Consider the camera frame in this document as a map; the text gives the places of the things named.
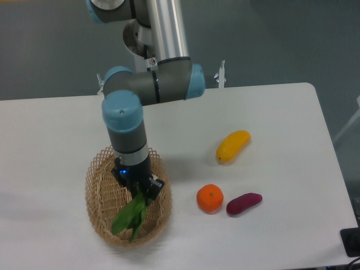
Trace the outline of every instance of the wicker basket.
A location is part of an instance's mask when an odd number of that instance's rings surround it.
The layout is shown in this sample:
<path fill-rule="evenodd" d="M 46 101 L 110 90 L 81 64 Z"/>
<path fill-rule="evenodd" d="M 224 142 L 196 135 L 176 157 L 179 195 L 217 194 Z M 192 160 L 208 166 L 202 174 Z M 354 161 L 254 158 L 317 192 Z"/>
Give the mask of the wicker basket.
<path fill-rule="evenodd" d="M 111 233 L 111 223 L 119 210 L 132 198 L 126 188 L 120 187 L 111 174 L 114 166 L 112 147 L 97 154 L 91 162 L 86 177 L 85 199 L 88 215 L 95 231 L 108 243 L 115 246 L 134 248 L 158 236 L 165 228 L 172 207 L 170 181 L 160 156 L 149 149 L 152 173 L 165 182 L 158 197 L 148 207 L 146 218 L 137 238 L 129 242 L 132 229 L 125 229 L 117 235 Z"/>

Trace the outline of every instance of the orange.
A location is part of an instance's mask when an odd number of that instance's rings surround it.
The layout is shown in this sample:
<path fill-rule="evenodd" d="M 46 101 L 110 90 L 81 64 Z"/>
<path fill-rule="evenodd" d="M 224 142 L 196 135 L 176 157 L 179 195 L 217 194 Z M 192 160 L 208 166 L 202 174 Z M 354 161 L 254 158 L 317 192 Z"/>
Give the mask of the orange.
<path fill-rule="evenodd" d="M 213 214 L 219 210 L 223 204 L 224 194 L 218 186 L 207 184 L 199 189 L 196 200 L 202 211 Z"/>

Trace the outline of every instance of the purple sweet potato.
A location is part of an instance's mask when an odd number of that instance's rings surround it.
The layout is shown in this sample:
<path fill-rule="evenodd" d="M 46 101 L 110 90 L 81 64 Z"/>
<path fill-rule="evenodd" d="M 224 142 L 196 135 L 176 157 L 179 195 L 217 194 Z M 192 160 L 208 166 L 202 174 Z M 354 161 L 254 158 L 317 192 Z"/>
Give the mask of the purple sweet potato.
<path fill-rule="evenodd" d="M 247 193 L 230 201 L 226 206 L 226 212 L 229 215 L 239 215 L 246 209 L 260 203 L 262 200 L 263 196 L 260 194 Z"/>

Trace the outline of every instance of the cable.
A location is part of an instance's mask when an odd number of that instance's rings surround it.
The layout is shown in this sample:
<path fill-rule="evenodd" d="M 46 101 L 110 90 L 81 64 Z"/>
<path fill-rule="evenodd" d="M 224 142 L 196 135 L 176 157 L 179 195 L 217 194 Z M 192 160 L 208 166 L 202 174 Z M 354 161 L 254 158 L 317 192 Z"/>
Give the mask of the cable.
<path fill-rule="evenodd" d="M 351 262 L 345 267 L 344 270 L 351 270 L 353 264 L 356 263 L 358 260 L 360 260 L 360 257 L 357 258 L 357 259 L 355 259 L 355 260 L 353 260 L 353 261 L 351 261 Z"/>

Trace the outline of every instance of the green leaf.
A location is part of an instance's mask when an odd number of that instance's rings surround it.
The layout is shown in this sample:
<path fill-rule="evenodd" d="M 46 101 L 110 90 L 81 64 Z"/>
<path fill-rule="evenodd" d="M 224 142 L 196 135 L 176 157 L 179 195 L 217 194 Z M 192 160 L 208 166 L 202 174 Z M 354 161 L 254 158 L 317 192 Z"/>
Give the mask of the green leaf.
<path fill-rule="evenodd" d="M 129 242 L 132 242 L 135 240 L 135 238 L 137 237 L 139 231 L 140 231 L 140 227 L 143 223 L 143 221 L 145 220 L 146 217 L 146 213 L 147 213 L 147 206 L 145 205 L 143 207 L 143 209 L 141 210 L 140 213 L 138 213 L 138 223 L 136 224 L 136 226 L 133 227 L 133 233 L 131 234 L 131 238 L 129 240 Z"/>
<path fill-rule="evenodd" d="M 130 221 L 130 223 L 129 223 L 129 225 L 126 227 L 126 229 L 132 229 L 132 228 L 134 228 L 134 227 L 137 225 L 137 223 L 139 222 L 139 221 L 138 221 L 138 220 L 139 220 L 139 217 L 140 217 L 140 215 L 137 214 L 137 215 Z"/>
<path fill-rule="evenodd" d="M 143 193 L 140 192 L 126 206 L 124 206 L 112 220 L 111 233 L 115 235 L 126 229 L 132 219 L 136 215 L 140 214 L 144 206 L 145 198 Z"/>

